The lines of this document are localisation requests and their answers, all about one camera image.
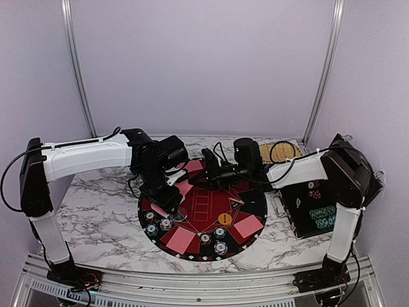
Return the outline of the green chips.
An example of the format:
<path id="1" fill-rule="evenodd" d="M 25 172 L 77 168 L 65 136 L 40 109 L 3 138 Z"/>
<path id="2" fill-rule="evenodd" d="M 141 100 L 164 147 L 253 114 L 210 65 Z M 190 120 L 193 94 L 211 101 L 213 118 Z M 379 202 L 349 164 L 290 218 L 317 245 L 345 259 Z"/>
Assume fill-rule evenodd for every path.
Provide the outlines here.
<path id="1" fill-rule="evenodd" d="M 148 224 L 145 232 L 149 237 L 155 237 L 158 234 L 158 226 L 156 224 Z"/>
<path id="2" fill-rule="evenodd" d="M 227 231 L 225 228 L 217 227 L 216 229 L 214 229 L 213 234 L 216 239 L 223 239 L 226 236 Z"/>

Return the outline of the chip stack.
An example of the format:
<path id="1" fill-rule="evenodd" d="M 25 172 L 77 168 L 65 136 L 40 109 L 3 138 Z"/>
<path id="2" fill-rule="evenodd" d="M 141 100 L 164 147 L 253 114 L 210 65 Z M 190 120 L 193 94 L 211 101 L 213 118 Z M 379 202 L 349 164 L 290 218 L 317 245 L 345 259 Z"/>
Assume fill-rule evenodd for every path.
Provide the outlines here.
<path id="1" fill-rule="evenodd" d="M 144 214 L 144 218 L 147 223 L 156 223 L 157 222 L 157 216 L 154 211 L 148 211 Z"/>
<path id="2" fill-rule="evenodd" d="M 202 233 L 199 236 L 200 245 L 208 246 L 212 242 L 212 236 L 207 233 Z"/>

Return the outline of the red playing card deck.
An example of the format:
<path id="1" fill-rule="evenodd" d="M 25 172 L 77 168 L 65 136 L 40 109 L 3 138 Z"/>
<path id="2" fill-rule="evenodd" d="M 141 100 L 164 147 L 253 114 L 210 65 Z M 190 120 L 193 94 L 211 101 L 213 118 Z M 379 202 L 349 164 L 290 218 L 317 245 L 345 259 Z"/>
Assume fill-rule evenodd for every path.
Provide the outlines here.
<path id="1" fill-rule="evenodd" d="M 164 211 L 162 208 L 160 208 L 158 205 L 156 205 L 156 204 L 154 204 L 154 203 L 151 203 L 150 205 L 151 205 L 151 209 L 152 209 L 154 212 L 156 212 L 158 215 L 160 215 L 160 216 L 162 216 L 162 217 L 164 217 L 164 218 L 168 218 L 168 217 L 169 217 L 169 214 L 168 214 L 166 211 Z"/>

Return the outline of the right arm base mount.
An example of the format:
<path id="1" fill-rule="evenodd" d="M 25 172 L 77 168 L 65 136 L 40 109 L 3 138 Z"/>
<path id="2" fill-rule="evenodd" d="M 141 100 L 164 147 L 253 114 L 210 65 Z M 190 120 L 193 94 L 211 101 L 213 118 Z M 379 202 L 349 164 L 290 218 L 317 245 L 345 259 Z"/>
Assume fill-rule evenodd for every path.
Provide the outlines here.
<path id="1" fill-rule="evenodd" d="M 300 293 L 304 293 L 346 284 L 350 280 L 350 275 L 345 270 L 336 273 L 333 269 L 321 268 L 296 273 L 293 285 Z"/>

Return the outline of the dealt red card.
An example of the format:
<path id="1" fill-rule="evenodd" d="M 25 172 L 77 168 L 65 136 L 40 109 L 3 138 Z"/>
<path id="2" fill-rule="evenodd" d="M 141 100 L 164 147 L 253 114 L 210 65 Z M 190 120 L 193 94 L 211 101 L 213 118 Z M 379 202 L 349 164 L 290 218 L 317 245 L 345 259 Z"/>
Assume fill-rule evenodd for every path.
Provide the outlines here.
<path id="1" fill-rule="evenodd" d="M 263 228 L 261 221 L 254 215 L 234 224 L 234 228 L 242 238 L 249 237 Z"/>
<path id="2" fill-rule="evenodd" d="M 180 183 L 175 183 L 174 186 L 179 189 L 180 194 L 182 195 L 182 200 L 185 199 L 187 193 L 193 188 L 193 185 L 190 185 L 187 180 Z"/>
<path id="3" fill-rule="evenodd" d="M 203 169 L 203 165 L 200 160 L 191 160 L 187 163 L 187 165 L 184 167 L 184 169 L 187 170 L 188 173 L 193 172 L 193 171 L 199 171 Z"/>
<path id="4" fill-rule="evenodd" d="M 184 254 L 195 236 L 196 234 L 190 230 L 177 228 L 166 247 L 178 254 Z"/>

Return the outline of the orange big blind button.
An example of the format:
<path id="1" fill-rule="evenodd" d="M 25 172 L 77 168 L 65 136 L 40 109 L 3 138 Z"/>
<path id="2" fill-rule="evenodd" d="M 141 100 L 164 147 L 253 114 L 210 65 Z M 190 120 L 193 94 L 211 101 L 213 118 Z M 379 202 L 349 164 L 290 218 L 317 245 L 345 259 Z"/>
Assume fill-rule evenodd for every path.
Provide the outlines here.
<path id="1" fill-rule="evenodd" d="M 233 218 L 228 213 L 222 213 L 218 216 L 218 223 L 223 226 L 229 226 L 233 222 Z"/>

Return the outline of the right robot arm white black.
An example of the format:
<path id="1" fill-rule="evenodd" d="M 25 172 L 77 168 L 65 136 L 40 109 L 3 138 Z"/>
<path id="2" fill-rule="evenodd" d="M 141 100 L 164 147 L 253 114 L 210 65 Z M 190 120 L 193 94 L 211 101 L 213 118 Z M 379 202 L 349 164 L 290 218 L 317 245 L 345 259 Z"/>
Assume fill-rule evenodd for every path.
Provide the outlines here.
<path id="1" fill-rule="evenodd" d="M 364 207 L 371 200 L 373 169 L 365 155 L 337 135 L 324 149 L 288 161 L 265 164 L 251 138 L 234 141 L 234 162 L 203 149 L 203 170 L 189 183 L 203 189 L 225 189 L 248 182 L 281 193 L 296 223 L 332 222 L 332 239 L 316 280 L 329 287 L 341 277 Z"/>

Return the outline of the triangular all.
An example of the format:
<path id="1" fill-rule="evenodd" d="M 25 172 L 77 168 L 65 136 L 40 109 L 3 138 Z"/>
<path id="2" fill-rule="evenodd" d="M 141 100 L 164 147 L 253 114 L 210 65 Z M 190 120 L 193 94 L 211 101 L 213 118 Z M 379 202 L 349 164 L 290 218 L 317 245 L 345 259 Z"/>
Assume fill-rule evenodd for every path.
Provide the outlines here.
<path id="1" fill-rule="evenodd" d="M 240 208 L 241 206 L 245 205 L 244 201 L 238 200 L 236 198 L 228 198 L 228 203 L 229 203 L 230 211 L 234 211 L 237 208 Z"/>

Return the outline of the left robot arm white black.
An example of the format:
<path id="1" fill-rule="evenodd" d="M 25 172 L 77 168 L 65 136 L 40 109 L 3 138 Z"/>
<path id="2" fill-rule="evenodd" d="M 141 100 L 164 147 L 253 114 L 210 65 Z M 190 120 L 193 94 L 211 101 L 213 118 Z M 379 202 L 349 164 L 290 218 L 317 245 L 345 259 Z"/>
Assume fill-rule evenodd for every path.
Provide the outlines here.
<path id="1" fill-rule="evenodd" d="M 49 257 L 50 273 L 68 285 L 81 270 L 58 225 L 49 186 L 80 173 L 127 168 L 141 178 L 141 194 L 170 216 L 183 200 L 176 181 L 183 176 L 189 155 L 175 135 L 154 140 L 142 129 L 116 127 L 107 136 L 62 143 L 33 138 L 20 169 L 20 207 Z"/>

